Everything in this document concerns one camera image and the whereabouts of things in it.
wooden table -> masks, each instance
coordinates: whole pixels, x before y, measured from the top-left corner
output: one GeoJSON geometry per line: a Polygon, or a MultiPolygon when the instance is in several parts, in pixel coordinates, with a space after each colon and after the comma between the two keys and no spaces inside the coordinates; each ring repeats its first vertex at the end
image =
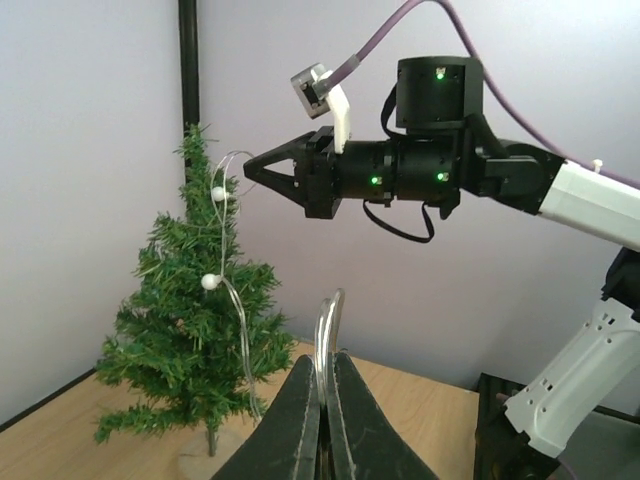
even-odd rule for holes
{"type": "MultiPolygon", "coordinates": [[[[297,355],[311,353],[301,344],[297,355]]],[[[473,478],[478,395],[371,362],[354,359],[389,422],[443,479],[473,478]]],[[[273,399],[286,377],[275,375],[258,392],[273,399]]],[[[177,456],[193,438],[190,429],[144,439],[114,434],[93,441],[100,407],[122,407],[134,399],[126,388],[108,388],[89,377],[0,434],[1,480],[176,480],[177,456]]],[[[227,424],[248,437],[252,423],[227,424]]]]}

black pole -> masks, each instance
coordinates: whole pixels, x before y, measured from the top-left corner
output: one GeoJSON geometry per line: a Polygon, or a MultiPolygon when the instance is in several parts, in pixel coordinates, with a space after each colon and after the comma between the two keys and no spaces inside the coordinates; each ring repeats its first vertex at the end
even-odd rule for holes
{"type": "Polygon", "coordinates": [[[196,4],[197,0],[178,0],[180,67],[182,71],[182,127],[184,135],[187,135],[192,125],[200,123],[198,12],[196,4]]]}

small christmas tree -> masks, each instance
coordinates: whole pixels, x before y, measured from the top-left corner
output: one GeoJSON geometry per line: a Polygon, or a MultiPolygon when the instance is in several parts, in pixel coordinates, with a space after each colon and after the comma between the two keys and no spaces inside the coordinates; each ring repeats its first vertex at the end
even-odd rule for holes
{"type": "MultiPolygon", "coordinates": [[[[251,414],[254,402],[243,368],[241,322],[225,284],[203,288],[203,277],[220,273],[222,203],[217,210],[211,188],[221,187],[206,155],[200,127],[192,127],[179,153],[188,182],[181,187],[185,219],[160,214],[149,244],[139,251],[140,289],[124,301],[116,334],[103,344],[96,365],[100,382],[128,384],[141,399],[127,410],[107,411],[95,433],[98,443],[114,431],[162,435],[167,430],[204,424],[213,455],[215,433],[233,414],[251,414]]],[[[226,180],[224,277],[236,288],[246,314],[250,366],[255,381],[288,368],[293,338],[281,330],[285,317],[272,313],[278,286],[273,268],[241,262],[236,241],[237,180],[226,180]]],[[[264,402],[259,400],[259,408],[264,402]]]]}

white ornament ball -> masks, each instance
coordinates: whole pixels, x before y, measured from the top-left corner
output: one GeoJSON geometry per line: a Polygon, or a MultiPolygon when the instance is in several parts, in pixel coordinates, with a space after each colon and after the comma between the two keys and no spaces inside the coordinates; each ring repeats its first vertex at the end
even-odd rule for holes
{"type": "Polygon", "coordinates": [[[225,198],[229,197],[229,194],[225,192],[222,187],[214,187],[211,191],[211,197],[213,197],[216,202],[222,202],[225,198]]]}
{"type": "Polygon", "coordinates": [[[200,283],[205,290],[214,290],[222,282],[222,276],[214,275],[213,273],[207,273],[202,277],[200,283]]]}

purple cable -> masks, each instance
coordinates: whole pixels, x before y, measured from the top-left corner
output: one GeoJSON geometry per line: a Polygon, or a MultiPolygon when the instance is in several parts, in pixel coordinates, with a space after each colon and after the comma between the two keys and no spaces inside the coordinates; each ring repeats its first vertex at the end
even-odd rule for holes
{"type": "MultiPolygon", "coordinates": [[[[331,75],[329,75],[329,77],[325,81],[326,91],[329,91],[333,87],[339,85],[345,78],[351,75],[351,73],[353,73],[353,71],[358,67],[358,65],[360,65],[360,63],[362,63],[362,61],[373,51],[373,49],[378,46],[378,44],[391,31],[391,29],[395,27],[396,24],[407,13],[409,13],[415,7],[417,7],[418,5],[424,2],[435,2],[438,5],[440,5],[445,10],[445,12],[447,12],[449,19],[453,23],[453,26],[455,27],[456,32],[458,33],[458,36],[462,41],[462,44],[469,52],[469,55],[472,57],[475,57],[480,61],[480,63],[482,63],[482,60],[480,58],[480,55],[478,54],[478,51],[473,45],[473,42],[471,41],[469,34],[467,33],[466,29],[462,25],[462,21],[460,20],[460,17],[458,17],[458,14],[456,13],[455,8],[453,7],[453,5],[451,5],[449,0],[407,0],[400,8],[398,8],[398,10],[395,11],[393,15],[389,17],[389,19],[386,22],[384,22],[384,24],[378,29],[376,33],[373,34],[373,36],[369,39],[367,43],[365,43],[365,45],[358,51],[358,53],[356,53],[354,56],[349,58],[346,62],[340,65],[331,75]]],[[[540,142],[544,147],[546,147],[548,150],[555,153],[556,155],[566,158],[568,160],[571,160],[577,163],[578,165],[580,165],[581,167],[586,168],[587,170],[593,170],[591,165],[589,165],[588,163],[572,158],[566,153],[564,153],[562,149],[560,149],[559,147],[554,145],[551,141],[549,141],[547,138],[545,138],[545,136],[541,132],[539,132],[520,113],[518,113],[516,108],[513,105],[511,105],[511,103],[507,100],[507,98],[504,96],[504,94],[500,91],[498,86],[493,81],[493,78],[491,77],[491,75],[489,75],[489,72],[487,72],[486,70],[484,71],[484,80],[487,83],[489,90],[491,91],[493,96],[496,98],[496,100],[498,100],[498,103],[502,106],[502,108],[504,108],[505,111],[511,116],[511,118],[513,118],[526,132],[528,132],[529,135],[531,135],[538,142],[540,142]]],[[[628,185],[630,187],[640,190],[640,182],[638,181],[625,178],[621,175],[606,171],[604,169],[600,171],[600,174],[605,177],[611,178],[612,180],[615,180],[617,182],[623,183],[625,185],[628,185]]]]}

